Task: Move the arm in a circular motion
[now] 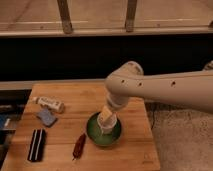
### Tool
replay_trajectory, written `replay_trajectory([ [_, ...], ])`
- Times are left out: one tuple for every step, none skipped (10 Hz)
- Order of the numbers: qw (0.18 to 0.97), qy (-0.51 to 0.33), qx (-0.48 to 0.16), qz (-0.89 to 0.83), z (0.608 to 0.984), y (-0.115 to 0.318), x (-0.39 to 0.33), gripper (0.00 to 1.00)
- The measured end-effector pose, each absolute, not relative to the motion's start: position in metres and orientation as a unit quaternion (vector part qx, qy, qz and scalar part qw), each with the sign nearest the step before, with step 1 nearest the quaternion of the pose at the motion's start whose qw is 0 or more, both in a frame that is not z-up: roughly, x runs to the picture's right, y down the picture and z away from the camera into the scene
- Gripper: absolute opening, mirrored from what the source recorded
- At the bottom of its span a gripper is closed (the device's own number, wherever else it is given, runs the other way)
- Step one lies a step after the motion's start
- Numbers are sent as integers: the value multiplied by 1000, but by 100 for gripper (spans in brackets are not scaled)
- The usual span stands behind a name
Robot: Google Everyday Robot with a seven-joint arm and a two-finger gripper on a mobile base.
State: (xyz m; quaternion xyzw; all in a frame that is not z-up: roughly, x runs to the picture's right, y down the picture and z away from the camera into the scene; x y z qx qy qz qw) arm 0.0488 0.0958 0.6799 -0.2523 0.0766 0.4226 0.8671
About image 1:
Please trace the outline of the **white round wrist gripper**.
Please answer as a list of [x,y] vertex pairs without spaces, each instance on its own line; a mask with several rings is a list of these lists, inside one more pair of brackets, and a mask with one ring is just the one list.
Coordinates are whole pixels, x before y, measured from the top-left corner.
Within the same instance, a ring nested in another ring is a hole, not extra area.
[[106,105],[112,111],[118,111],[124,108],[129,102],[128,97],[108,94],[106,98]]

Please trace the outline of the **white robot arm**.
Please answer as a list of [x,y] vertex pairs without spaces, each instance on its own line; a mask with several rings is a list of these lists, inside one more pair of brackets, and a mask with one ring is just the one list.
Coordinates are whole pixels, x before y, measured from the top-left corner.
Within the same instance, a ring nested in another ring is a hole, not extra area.
[[106,78],[105,86],[111,111],[140,97],[213,113],[213,70],[146,76],[137,62],[129,61]]

